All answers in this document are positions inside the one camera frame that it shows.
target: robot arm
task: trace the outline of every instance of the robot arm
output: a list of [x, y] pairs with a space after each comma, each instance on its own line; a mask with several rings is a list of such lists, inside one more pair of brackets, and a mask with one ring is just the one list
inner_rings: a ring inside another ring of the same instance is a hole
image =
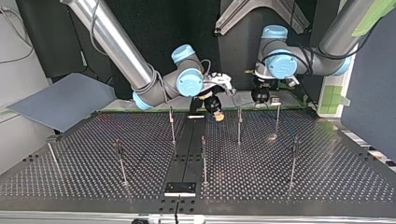
[[296, 84], [295, 74], [343, 75], [351, 61], [348, 53], [361, 40], [361, 36], [353, 33], [374, 1], [346, 1], [317, 49], [290, 47], [286, 44], [286, 28], [265, 27], [255, 75], [260, 79], [286, 79]]
[[174, 50], [171, 57], [177, 70], [162, 78], [146, 63], [105, 1], [61, 0], [61, 3], [68, 5], [76, 13], [131, 83], [134, 90], [133, 98], [140, 109], [150, 109], [179, 95], [196, 96], [217, 84], [217, 76], [204, 77], [203, 66], [190, 45], [183, 45]]

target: white wall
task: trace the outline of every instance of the white wall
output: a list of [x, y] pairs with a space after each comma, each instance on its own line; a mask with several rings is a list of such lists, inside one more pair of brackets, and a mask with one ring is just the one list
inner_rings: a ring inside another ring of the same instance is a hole
[[[18, 11], [15, 0], [0, 0], [0, 6]], [[22, 32], [19, 21], [10, 16]], [[26, 46], [0, 14], [0, 62], [23, 57]], [[48, 87], [43, 69], [33, 53], [15, 63], [0, 63], [0, 174], [46, 144], [53, 130], [6, 110], [6, 106]]]

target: vertical metal post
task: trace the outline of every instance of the vertical metal post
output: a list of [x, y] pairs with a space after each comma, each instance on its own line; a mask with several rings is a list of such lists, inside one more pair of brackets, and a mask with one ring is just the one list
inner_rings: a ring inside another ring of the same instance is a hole
[[176, 138], [175, 138], [175, 124], [174, 124], [174, 119], [173, 119], [173, 108], [172, 106], [169, 107], [169, 122], [171, 122], [171, 127], [172, 127], [172, 143], [176, 143]]
[[294, 172], [295, 172], [295, 167], [296, 167], [296, 162], [297, 158], [300, 153], [300, 138], [298, 135], [294, 136], [294, 141], [293, 141], [293, 148], [292, 148], [292, 155], [293, 155], [293, 164], [291, 166], [291, 176], [290, 176], [290, 185], [289, 185], [289, 192], [291, 192], [291, 189], [293, 188], [293, 182], [294, 182]]
[[114, 147], [117, 157], [119, 158], [119, 161], [120, 161], [120, 167], [121, 167], [122, 178], [123, 178], [122, 185], [129, 186], [128, 180], [126, 179], [125, 167], [123, 165], [123, 160], [122, 160], [123, 148], [121, 147], [121, 142], [120, 142], [119, 138], [116, 139], [116, 141], [113, 144], [113, 147]]
[[205, 137], [202, 135], [202, 160], [204, 161], [204, 185], [207, 185], [207, 173], [206, 173], [206, 142]]
[[279, 104], [277, 106], [277, 111], [276, 111], [276, 126], [275, 126], [275, 135], [277, 136], [277, 130], [279, 128], [279, 116], [280, 116], [280, 106], [281, 104]]
[[242, 107], [238, 107], [238, 145], [241, 145]]
[[121, 165], [121, 170], [122, 170], [122, 176], [123, 176], [123, 185], [124, 186], [128, 186], [129, 185], [129, 183], [128, 183], [128, 181], [126, 180], [126, 174], [125, 174], [125, 168], [124, 168], [124, 166], [123, 166], [123, 161], [122, 161], [122, 159], [120, 159], [120, 165]]
[[50, 155], [52, 156], [55, 163], [58, 164], [58, 159], [56, 159], [55, 152], [53, 151], [52, 145], [50, 143], [47, 143], [47, 145], [49, 146]]
[[277, 139], [277, 131], [279, 129], [279, 117], [280, 117], [280, 106], [281, 103], [277, 103], [277, 110], [276, 110], [276, 126], [275, 126], [275, 132], [272, 133], [269, 137], [269, 140], [276, 140]]

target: black cable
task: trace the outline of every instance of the black cable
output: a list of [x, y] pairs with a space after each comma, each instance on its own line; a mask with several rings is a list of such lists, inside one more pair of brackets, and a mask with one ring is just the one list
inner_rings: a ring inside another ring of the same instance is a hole
[[176, 205], [176, 209], [175, 209], [175, 223], [178, 224], [178, 216], [177, 216], [177, 211], [178, 211], [178, 205], [180, 203], [180, 196], [178, 196], [177, 198], [177, 205]]
[[293, 28], [293, 16], [294, 16], [294, 12], [296, 10], [296, 0], [294, 0], [293, 2], [293, 7], [291, 8], [291, 16], [290, 16], [290, 27]]
[[9, 61], [3, 61], [3, 62], [0, 62], [0, 64], [1, 64], [1, 63], [15, 63], [15, 62], [17, 62], [17, 61], [21, 61], [21, 60], [23, 60], [23, 59], [25, 59], [25, 58], [28, 58], [30, 55], [32, 55], [32, 53], [33, 53], [34, 50], [35, 50], [35, 49], [34, 49], [33, 47], [31, 47], [29, 53], [26, 54], [25, 56], [20, 57], [20, 58], [18, 58], [18, 59], [13, 59], [13, 60], [9, 60]]

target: cable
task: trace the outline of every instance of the cable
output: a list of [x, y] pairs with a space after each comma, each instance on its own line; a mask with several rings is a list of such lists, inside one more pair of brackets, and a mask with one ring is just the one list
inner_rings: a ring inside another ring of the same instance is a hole
[[95, 7], [93, 8], [93, 10], [92, 10], [92, 21], [91, 21], [91, 29], [90, 29], [90, 39], [91, 39], [92, 46], [93, 46], [99, 53], [101, 53], [102, 55], [107, 56], [107, 54], [106, 54], [105, 52], [101, 51], [101, 50], [96, 46], [95, 41], [94, 41], [93, 28], [94, 28], [94, 26], [95, 26], [95, 24], [96, 24], [96, 11], [97, 11], [97, 9], [99, 8], [100, 1], [101, 1], [101, 0], [97, 0], [96, 6], [95, 6]]
[[29, 53], [27, 53], [25, 56], [20, 57], [20, 58], [17, 58], [17, 59], [8, 60], [8, 61], [2, 61], [2, 62], [0, 62], [0, 64], [2, 64], [2, 63], [15, 63], [15, 62], [17, 62], [17, 61], [21, 61], [21, 60], [23, 60], [23, 59], [28, 58], [30, 55], [32, 55], [32, 53], [33, 53], [33, 51], [34, 51], [35, 49], [34, 49], [33, 46], [27, 41], [27, 37], [26, 37], [26, 39], [24, 39], [24, 38], [21, 36], [21, 34], [18, 32], [18, 30], [16, 29], [16, 27], [14, 26], [14, 24], [12, 23], [12, 21], [9, 19], [9, 17], [8, 17], [8, 15], [7, 15], [6, 12], [12, 13], [13, 15], [15, 15], [15, 16], [18, 18], [18, 20], [20, 20], [21, 25], [22, 25], [22, 27], [23, 27], [23, 30], [25, 31], [25, 35], [27, 36], [26, 28], [25, 28], [25, 26], [24, 26], [24, 24], [23, 24], [23, 22], [22, 22], [21, 16], [20, 16], [16, 11], [14, 11], [14, 10], [12, 10], [12, 9], [10, 9], [10, 8], [7, 8], [7, 7], [0, 7], [0, 12], [5, 16], [6, 22], [7, 22], [7, 23], [9, 24], [9, 26], [14, 30], [14, 32], [17, 34], [17, 36], [18, 36], [27, 46], [30, 47]]
[[[21, 18], [21, 16], [18, 14], [18, 12], [16, 12], [15, 10], [8, 8], [8, 7], [0, 7], [0, 12], [3, 13], [4, 18], [6, 19], [6, 22], [8, 23], [8, 25], [14, 30], [15, 34], [17, 34], [17, 36], [30, 48], [32, 47], [32, 44], [29, 43], [29, 38], [28, 38], [28, 34], [26, 31], [25, 26], [23, 25], [23, 20]], [[6, 12], [10, 12], [11, 14], [13, 14], [16, 18], [18, 18], [18, 20], [21, 23], [21, 26], [23, 28], [24, 31], [24, 35], [25, 37], [22, 37], [20, 32], [18, 32], [17, 28], [15, 27], [14, 23], [11, 21], [11, 19], [9, 18], [9, 16], [7, 15]]]
[[205, 76], [209, 75], [210, 68], [212, 67], [212, 62], [210, 62], [210, 60], [208, 60], [208, 59], [203, 59], [203, 60], [201, 60], [201, 63], [207, 63], [207, 69], [206, 69], [206, 72], [204, 72], [204, 77], [205, 77]]
[[296, 0], [294, 0], [293, 2], [293, 7], [291, 8], [291, 16], [290, 16], [290, 27], [293, 27], [293, 16], [294, 16], [294, 12], [296, 10]]

